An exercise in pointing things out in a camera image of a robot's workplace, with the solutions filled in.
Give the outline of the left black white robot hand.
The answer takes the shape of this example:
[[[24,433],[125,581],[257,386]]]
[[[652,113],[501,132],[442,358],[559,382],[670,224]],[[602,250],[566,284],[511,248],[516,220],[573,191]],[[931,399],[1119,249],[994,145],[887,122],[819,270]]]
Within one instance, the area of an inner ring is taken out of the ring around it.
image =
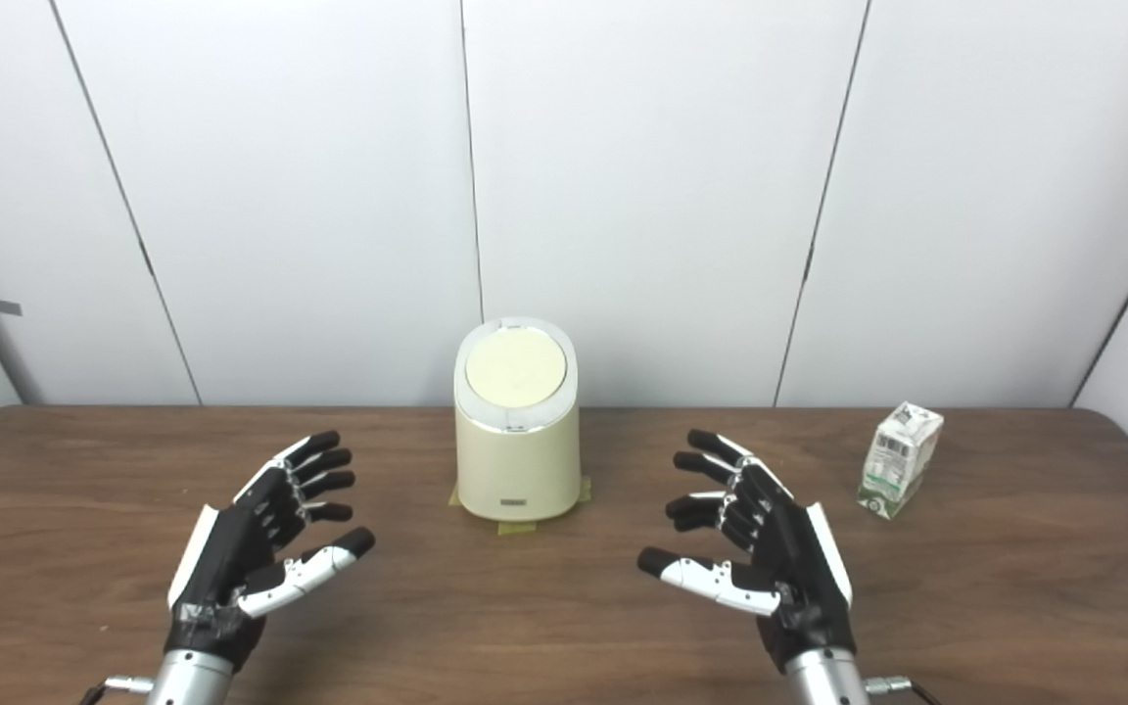
[[[373,548],[365,527],[300,556],[281,552],[318,522],[349,522],[353,509],[320,495],[352,487],[353,456],[336,430],[279,451],[223,508],[205,505],[168,589],[164,652],[197,652],[241,671],[268,613],[299,601]]]

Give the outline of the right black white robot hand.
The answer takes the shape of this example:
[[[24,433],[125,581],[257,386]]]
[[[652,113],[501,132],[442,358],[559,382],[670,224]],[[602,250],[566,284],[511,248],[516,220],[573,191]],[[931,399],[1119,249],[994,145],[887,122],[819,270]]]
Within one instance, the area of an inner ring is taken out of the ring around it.
[[[769,464],[710,430],[691,429],[677,469],[720,490],[688,493],[664,508],[677,532],[716,530],[746,556],[711,559],[646,547],[638,569],[666,584],[755,616],[779,675],[810,652],[858,652],[852,634],[852,585],[823,506],[797,503]]]

